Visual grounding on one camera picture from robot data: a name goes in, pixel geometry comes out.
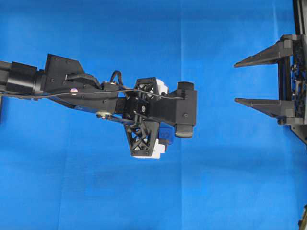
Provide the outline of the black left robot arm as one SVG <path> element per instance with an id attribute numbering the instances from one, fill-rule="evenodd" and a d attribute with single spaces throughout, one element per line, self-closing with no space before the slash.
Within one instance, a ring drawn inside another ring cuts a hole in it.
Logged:
<path id="1" fill-rule="evenodd" d="M 138 80 L 135 87 L 127 88 L 116 70 L 108 81 L 99 82 L 78 61 L 48 55 L 45 69 L 1 62 L 0 93 L 28 100 L 46 98 L 121 123 L 135 158 L 158 159 L 169 145 L 169 140 L 160 135 L 159 111 L 161 102 L 172 103 L 174 99 L 155 78 Z"/>

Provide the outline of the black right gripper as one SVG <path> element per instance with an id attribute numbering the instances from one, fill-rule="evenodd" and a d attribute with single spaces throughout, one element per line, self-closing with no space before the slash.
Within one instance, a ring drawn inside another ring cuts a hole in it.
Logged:
<path id="1" fill-rule="evenodd" d="M 284 35 L 269 48 L 250 56 L 234 67 L 278 64 L 279 100 L 235 98 L 284 123 L 307 124 L 307 36 Z"/>

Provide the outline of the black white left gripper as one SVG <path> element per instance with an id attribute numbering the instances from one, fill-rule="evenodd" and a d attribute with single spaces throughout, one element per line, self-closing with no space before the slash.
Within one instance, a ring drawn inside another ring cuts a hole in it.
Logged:
<path id="1" fill-rule="evenodd" d="M 160 122 L 150 117 L 150 105 L 168 93 L 168 87 L 157 78 L 143 78 L 134 88 L 136 92 L 117 99 L 115 114 L 121 116 L 118 121 L 124 126 L 132 157 L 159 159 L 168 141 L 159 138 Z"/>

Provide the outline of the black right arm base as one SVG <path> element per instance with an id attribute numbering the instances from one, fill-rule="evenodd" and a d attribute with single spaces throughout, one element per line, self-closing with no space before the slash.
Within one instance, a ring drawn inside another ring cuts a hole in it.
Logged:
<path id="1" fill-rule="evenodd" d="M 290 130 L 306 145 L 307 144 L 307 125 L 291 124 Z"/>

